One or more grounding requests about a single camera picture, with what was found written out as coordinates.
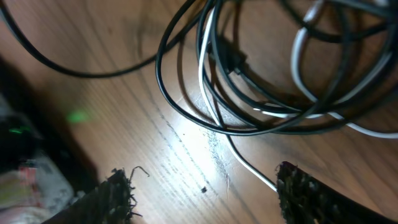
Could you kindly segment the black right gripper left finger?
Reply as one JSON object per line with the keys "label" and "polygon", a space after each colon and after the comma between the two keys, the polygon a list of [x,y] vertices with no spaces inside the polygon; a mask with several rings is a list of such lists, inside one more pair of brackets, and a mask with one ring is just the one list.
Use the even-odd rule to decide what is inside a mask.
{"label": "black right gripper left finger", "polygon": [[132,184],[137,169],[147,173],[141,167],[132,168],[129,174],[124,169],[113,169],[112,175],[101,183],[96,183],[89,175],[68,178],[72,186],[82,190],[84,195],[44,221],[43,224],[113,224],[132,223],[134,217],[141,217],[135,211],[137,200]]}

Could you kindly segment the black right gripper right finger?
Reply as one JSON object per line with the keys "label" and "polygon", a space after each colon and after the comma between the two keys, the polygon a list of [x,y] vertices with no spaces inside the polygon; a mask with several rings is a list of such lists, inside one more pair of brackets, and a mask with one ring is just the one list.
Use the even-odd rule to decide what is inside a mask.
{"label": "black right gripper right finger", "polygon": [[286,224],[397,224],[287,161],[279,165],[276,188]]}

